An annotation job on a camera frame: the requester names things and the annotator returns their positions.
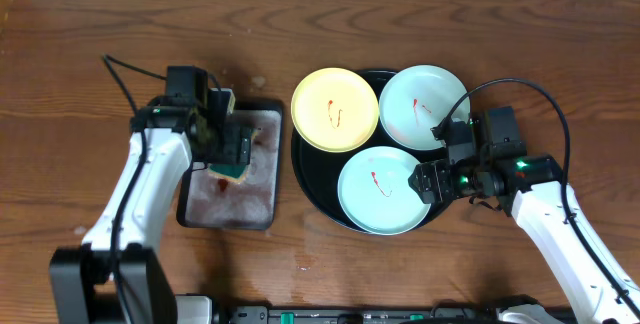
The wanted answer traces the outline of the light blue plate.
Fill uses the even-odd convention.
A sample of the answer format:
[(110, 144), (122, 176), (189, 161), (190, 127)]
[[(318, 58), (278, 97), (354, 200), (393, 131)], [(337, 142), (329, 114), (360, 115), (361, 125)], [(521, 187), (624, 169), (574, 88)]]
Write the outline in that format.
[(431, 209), (410, 188), (408, 179), (419, 164), (411, 154), (376, 146), (351, 157), (342, 168), (337, 196), (356, 226), (377, 235), (398, 235), (418, 226)]
[(440, 149), (431, 129), (467, 93), (464, 84), (448, 70), (417, 65), (395, 74), (379, 98), (379, 118), (386, 133), (398, 144), (416, 151)]

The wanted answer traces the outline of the green yellow sponge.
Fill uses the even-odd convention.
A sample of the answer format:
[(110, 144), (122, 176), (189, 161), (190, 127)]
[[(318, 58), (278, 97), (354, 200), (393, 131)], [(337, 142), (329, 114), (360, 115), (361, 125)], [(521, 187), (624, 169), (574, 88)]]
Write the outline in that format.
[(224, 179), (235, 184), (242, 183), (248, 176), (249, 166), (253, 154), (253, 143), (259, 130), (251, 128), (248, 144), (244, 146), (243, 156), (247, 159), (244, 164), (208, 164), (207, 170), (218, 179)]

